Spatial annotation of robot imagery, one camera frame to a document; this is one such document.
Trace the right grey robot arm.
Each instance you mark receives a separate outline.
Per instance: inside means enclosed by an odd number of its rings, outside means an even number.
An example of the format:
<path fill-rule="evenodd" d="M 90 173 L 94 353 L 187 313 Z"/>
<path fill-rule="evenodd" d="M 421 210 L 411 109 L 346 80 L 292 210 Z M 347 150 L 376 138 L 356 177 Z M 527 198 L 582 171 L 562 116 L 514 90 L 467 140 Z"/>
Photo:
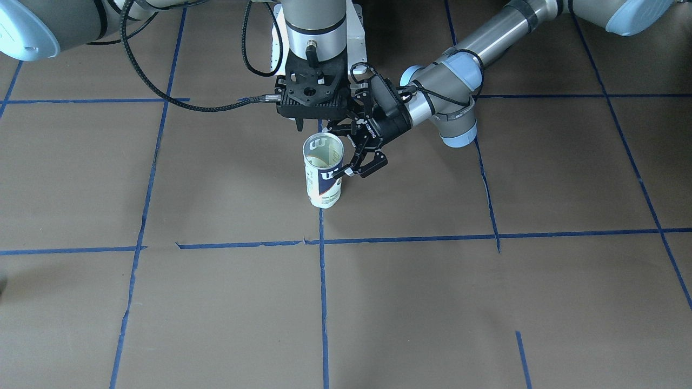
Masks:
<path fill-rule="evenodd" d="M 309 46 L 318 60 L 330 60 L 348 46 L 348 13 L 351 1 L 271 1 L 280 7 L 280 36 L 284 52 L 306 59 Z M 62 52 L 118 39 L 119 25 L 131 29 L 153 15 L 191 6 L 191 1 L 133 1 L 122 17 L 123 1 L 2 1 L 2 53 L 32 62 L 54 58 Z"/>

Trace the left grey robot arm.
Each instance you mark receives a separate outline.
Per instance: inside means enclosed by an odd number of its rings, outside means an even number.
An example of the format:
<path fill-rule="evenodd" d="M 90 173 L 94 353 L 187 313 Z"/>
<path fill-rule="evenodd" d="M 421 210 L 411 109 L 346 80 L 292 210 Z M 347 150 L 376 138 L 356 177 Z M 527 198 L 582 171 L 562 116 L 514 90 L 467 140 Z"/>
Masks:
<path fill-rule="evenodd" d="M 521 41 L 543 24 L 568 14 L 608 33 L 630 37 L 649 28 L 672 6 L 672 1 L 510 1 L 430 64 L 407 68 L 397 84 L 373 70 L 362 81 L 351 122 L 327 128 L 354 146 L 351 160 L 327 177 L 366 177 L 376 172 L 388 162 L 383 148 L 425 121 L 435 125 L 448 147 L 473 143 L 478 133 L 475 105 L 489 69 L 517 51 Z"/>

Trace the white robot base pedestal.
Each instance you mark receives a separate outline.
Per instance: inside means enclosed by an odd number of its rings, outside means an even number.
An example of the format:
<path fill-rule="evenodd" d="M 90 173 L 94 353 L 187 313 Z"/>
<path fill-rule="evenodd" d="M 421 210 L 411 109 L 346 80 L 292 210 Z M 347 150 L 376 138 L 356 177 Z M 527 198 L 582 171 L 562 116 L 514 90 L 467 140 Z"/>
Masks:
<path fill-rule="evenodd" d="M 270 67 L 285 75 L 289 55 L 309 63 L 310 49 L 316 52 L 316 64 L 343 55 L 344 69 L 356 75 L 368 73 L 361 12 L 352 1 L 279 1 L 274 6 L 278 26 L 272 29 Z"/>

